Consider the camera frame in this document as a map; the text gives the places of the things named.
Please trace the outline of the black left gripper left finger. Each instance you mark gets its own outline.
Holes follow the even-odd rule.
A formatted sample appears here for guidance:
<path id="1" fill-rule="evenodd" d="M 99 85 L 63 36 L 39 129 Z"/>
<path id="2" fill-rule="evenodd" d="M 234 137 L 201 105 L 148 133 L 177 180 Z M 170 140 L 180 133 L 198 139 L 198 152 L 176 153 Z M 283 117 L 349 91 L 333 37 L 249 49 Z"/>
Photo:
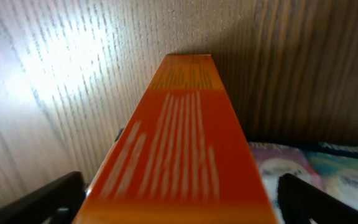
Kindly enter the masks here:
<path id="1" fill-rule="evenodd" d="M 71 223 L 85 200 L 85 181 L 73 171 L 0 208 L 0 223 Z"/>

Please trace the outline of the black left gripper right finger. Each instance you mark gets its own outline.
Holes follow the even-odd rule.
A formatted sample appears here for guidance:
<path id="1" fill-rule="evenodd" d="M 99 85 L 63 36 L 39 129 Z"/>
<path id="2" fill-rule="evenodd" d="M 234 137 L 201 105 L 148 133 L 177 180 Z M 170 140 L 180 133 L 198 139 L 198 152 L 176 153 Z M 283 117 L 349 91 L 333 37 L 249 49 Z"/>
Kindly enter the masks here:
<path id="1" fill-rule="evenodd" d="M 358 224 L 358 211 L 292 174 L 278 179 L 277 200 L 286 224 Z"/>

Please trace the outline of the Kleenex tissue multipack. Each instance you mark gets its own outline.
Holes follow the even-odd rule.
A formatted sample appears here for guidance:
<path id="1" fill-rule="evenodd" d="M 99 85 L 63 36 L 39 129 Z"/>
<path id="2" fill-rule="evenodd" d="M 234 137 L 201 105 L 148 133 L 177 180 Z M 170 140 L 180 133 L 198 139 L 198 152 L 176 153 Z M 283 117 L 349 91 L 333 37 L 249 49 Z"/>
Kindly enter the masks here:
<path id="1" fill-rule="evenodd" d="M 292 174 L 358 210 L 358 146 L 328 142 L 250 142 L 250 150 L 279 223 L 278 179 Z"/>

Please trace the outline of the orange Redoxon box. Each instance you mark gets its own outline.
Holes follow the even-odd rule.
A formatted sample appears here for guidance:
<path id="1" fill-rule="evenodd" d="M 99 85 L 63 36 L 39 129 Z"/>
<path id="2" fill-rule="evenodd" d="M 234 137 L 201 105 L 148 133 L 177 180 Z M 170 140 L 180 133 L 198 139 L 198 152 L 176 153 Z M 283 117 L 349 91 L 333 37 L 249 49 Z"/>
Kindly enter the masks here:
<path id="1" fill-rule="evenodd" d="M 75 223 L 275 223 L 210 55 L 167 55 Z"/>

